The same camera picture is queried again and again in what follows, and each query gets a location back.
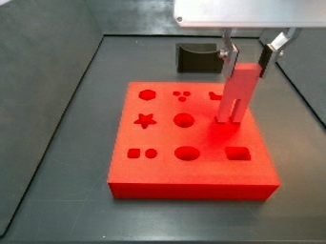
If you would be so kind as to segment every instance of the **black object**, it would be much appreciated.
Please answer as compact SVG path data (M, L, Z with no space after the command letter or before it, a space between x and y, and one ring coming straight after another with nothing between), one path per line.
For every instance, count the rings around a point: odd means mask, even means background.
M178 72L221 73L223 59L219 58L217 44L178 43L177 70Z
M269 62L270 62L270 58L271 58L271 55L273 55L273 47L270 44L265 44L263 45L263 50L262 50L262 53L261 53L261 57L259 57L259 65L261 65L261 73L259 73L259 77L263 76L263 73L266 71L266 68L267 68L267 65L269 65Z

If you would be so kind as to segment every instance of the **square hole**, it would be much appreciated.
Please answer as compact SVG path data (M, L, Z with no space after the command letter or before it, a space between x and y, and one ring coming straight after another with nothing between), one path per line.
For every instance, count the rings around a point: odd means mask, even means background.
M226 147L229 160L251 160L250 151L245 147Z
M140 157L140 149L130 149L127 151L128 158L139 158Z

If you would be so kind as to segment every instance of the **red shape sorter block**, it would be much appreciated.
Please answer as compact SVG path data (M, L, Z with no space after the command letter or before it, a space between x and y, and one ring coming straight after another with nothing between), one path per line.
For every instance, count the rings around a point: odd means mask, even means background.
M130 83L108 174L116 198L265 200L277 190L250 110L241 124L215 121L223 88Z

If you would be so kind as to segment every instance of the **metal gripper bracket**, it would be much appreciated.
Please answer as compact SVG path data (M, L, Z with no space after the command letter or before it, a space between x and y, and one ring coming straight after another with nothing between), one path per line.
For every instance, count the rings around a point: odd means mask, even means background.
M259 74L261 78L265 78L270 65L278 61L279 57L283 56L285 48L298 37L301 30L302 29L298 28L289 28L286 33L281 32L281 34L271 43L265 44L258 61L262 67L262 71Z
M226 76L226 78L231 78L239 50L235 44L231 42L231 29L221 29L221 31L225 42L225 47L219 52L219 57L225 60L222 74Z

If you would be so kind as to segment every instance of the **black table surface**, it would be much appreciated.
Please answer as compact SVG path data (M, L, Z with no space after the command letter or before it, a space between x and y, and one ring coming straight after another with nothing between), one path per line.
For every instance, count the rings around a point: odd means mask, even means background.
M238 62L258 62L258 40L234 42ZM251 102L282 179L271 198L114 199L106 178L128 82L225 82L177 73L177 43L223 46L218 38L104 38L3 242L326 240L326 133L277 66Z

